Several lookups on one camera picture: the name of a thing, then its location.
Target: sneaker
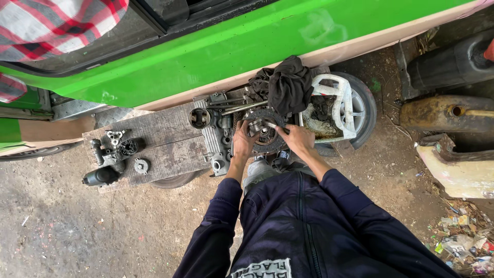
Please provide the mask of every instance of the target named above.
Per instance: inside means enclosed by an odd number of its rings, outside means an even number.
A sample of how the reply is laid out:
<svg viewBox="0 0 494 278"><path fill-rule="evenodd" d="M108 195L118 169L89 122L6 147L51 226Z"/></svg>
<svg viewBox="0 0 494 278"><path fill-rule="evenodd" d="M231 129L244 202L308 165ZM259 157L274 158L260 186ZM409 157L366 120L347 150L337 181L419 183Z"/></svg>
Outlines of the sneaker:
<svg viewBox="0 0 494 278"><path fill-rule="evenodd" d="M256 155L254 157L254 161L257 160L257 159L259 159L259 158L262 158L264 160L268 160L268 156L267 155Z"/></svg>
<svg viewBox="0 0 494 278"><path fill-rule="evenodd" d="M290 158L290 150L280 150L276 155L276 158Z"/></svg>

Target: window frame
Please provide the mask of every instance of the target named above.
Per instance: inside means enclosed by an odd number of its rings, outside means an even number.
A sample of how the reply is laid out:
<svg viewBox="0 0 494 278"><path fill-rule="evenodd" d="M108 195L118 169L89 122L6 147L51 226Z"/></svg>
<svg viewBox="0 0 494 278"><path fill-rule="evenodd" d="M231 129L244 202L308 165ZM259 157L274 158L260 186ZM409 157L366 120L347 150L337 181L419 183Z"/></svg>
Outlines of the window frame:
<svg viewBox="0 0 494 278"><path fill-rule="evenodd" d="M183 23L169 26L153 11L145 0L129 0L129 8L132 8L151 28L153 28L158 33L157 36L63 70L44 70L22 62L0 61L0 66L41 77L67 77L169 42L276 1L277 0L226 0L212 6L211 10L206 11L205 9L202 9L195 13L191 13L189 18L192 18L187 19Z"/></svg>

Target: hoodie sleeve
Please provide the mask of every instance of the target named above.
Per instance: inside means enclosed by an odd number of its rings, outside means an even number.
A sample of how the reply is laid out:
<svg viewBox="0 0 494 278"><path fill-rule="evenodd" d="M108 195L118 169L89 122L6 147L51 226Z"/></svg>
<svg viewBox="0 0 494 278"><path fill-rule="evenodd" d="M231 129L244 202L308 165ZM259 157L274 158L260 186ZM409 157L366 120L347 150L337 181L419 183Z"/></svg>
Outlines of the hoodie sleeve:
<svg viewBox="0 0 494 278"><path fill-rule="evenodd" d="M343 212L374 259L409 277L459 277L338 170L328 170L320 186Z"/></svg>
<svg viewBox="0 0 494 278"><path fill-rule="evenodd" d="M241 196L242 188L235 179L224 179L218 185L204 219L194 231L173 278L227 275Z"/></svg>

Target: tire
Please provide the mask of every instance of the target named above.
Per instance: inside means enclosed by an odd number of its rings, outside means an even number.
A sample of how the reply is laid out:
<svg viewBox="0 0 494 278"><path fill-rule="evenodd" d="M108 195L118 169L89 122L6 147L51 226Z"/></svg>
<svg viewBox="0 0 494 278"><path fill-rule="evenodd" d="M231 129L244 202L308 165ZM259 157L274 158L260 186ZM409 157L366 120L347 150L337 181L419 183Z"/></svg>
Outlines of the tire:
<svg viewBox="0 0 494 278"><path fill-rule="evenodd" d="M150 182L149 184L154 186L154 187L161 188L161 189L179 188L181 186L188 184L193 179L197 178L198 176L202 175L203 173L205 173L208 170L209 169L199 170L199 171L195 171L195 172L189 172L189 173L186 173L183 175L178 175L175 177Z"/></svg>
<svg viewBox="0 0 494 278"><path fill-rule="evenodd" d="M54 147L39 148L39 149L35 149L35 150L26 150L26 151L23 151L20 153L4 155L4 156L0 156L0 162L31 159L31 158L37 158L40 156L49 156L52 154L56 154L56 153L77 147L81 143L82 142L67 143L67 144L62 144L62 145L58 145L58 146L54 146Z"/></svg>
<svg viewBox="0 0 494 278"><path fill-rule="evenodd" d="M344 72L331 72L331 74L340 76L348 80L350 87L360 96L362 103L365 107L366 115L362 127L357 132L357 136L350 139L350 143L354 149L361 147L367 139L371 136L372 131L377 120L377 108L375 105L374 97L372 96L369 88L360 79L353 75ZM315 149L321 156L337 157L338 154L333 149L330 143L315 144Z"/></svg>

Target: hoodie zipper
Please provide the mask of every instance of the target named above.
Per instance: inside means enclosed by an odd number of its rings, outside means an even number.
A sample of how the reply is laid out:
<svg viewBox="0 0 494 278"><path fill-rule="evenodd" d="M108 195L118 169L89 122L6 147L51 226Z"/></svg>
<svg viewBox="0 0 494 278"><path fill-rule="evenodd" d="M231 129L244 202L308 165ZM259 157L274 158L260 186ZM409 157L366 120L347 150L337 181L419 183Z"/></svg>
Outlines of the hoodie zipper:
<svg viewBox="0 0 494 278"><path fill-rule="evenodd" d="M298 214L299 214L299 219L301 221L304 221L304 207L303 207L303 198L302 198L302 194L303 194L303 176L302 176L302 173L298 173L299 175L299 193L298 193ZM316 275L318 278L322 278L322 275L321 275L321 268L319 267L319 260L317 258L317 252L316 252L316 247L314 246L314 238L312 236L312 227L310 226L310 224L306 223L305 224L306 227L307 227L307 237L309 238L309 245L310 245L310 249L311 249L311 255L312 255L312 261L314 262L314 268L316 270Z"/></svg>

